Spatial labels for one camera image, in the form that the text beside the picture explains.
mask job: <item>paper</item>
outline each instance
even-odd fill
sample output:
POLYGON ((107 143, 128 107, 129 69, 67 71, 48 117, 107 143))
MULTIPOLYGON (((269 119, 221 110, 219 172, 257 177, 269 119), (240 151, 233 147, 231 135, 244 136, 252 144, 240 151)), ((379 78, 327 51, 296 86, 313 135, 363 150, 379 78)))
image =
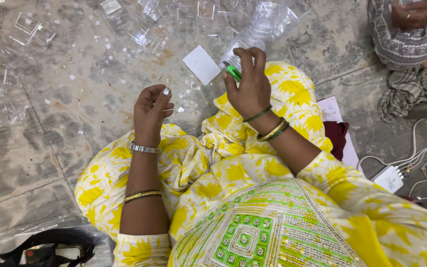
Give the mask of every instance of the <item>paper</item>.
MULTIPOLYGON (((329 98, 323 99, 317 102, 322 111, 322 121, 324 122, 337 122, 341 123, 342 115, 340 114, 339 105, 337 104, 337 100, 335 96, 331 96, 329 98)), ((350 138, 350 134, 345 134, 345 147, 343 148, 343 158, 342 162, 348 166, 357 167, 357 163, 359 162, 359 157, 357 156, 357 152, 355 152, 355 148, 352 144, 352 139, 350 138)))
POLYGON ((182 61, 205 86, 222 71, 200 45, 182 61))

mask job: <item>white power strip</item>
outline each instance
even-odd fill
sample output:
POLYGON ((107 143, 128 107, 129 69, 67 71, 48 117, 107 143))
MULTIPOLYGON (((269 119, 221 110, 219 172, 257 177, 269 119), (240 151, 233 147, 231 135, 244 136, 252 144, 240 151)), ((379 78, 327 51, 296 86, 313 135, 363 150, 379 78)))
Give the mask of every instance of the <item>white power strip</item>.
POLYGON ((398 167, 390 165, 382 169, 371 181, 380 185, 388 192, 394 193, 403 186, 401 179, 403 179, 403 175, 400 173, 398 167))

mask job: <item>maroon cloth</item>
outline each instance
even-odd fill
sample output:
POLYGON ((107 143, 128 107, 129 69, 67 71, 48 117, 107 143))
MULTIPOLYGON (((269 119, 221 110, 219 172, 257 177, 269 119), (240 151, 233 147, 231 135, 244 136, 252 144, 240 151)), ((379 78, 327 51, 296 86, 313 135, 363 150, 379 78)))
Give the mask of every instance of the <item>maroon cloth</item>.
POLYGON ((349 129, 349 123, 324 122, 325 136, 332 142, 331 154, 342 161, 343 148, 345 147, 345 134, 349 129))

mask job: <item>grey patterned fabric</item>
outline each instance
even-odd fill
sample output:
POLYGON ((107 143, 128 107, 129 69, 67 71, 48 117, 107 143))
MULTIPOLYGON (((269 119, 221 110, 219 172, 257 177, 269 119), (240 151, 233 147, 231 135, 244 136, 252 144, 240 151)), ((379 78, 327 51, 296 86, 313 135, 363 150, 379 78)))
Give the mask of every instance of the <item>grey patterned fabric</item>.
POLYGON ((392 0, 369 0, 374 51, 389 70, 417 67, 427 60, 427 27, 401 31, 391 23, 392 0))
POLYGON ((404 117, 414 105, 427 101, 424 68, 390 71, 387 83, 390 88, 378 104, 378 116, 383 122, 391 123, 396 117, 404 117))

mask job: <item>smartphone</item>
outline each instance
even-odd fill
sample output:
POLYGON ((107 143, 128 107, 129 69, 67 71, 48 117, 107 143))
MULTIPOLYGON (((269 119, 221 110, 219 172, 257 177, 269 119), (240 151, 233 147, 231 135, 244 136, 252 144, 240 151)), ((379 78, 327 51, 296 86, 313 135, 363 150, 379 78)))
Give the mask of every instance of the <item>smartphone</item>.
MULTIPOLYGON (((26 264, 33 264, 39 261, 44 261, 49 258, 52 251, 53 244, 44 244, 40 246, 33 246, 24 251, 26 264)), ((56 255, 60 255, 69 259, 77 259, 83 256, 84 250, 81 245, 64 245, 58 244, 56 248, 56 255)), ((60 267, 67 267, 68 263, 61 264, 60 267)))

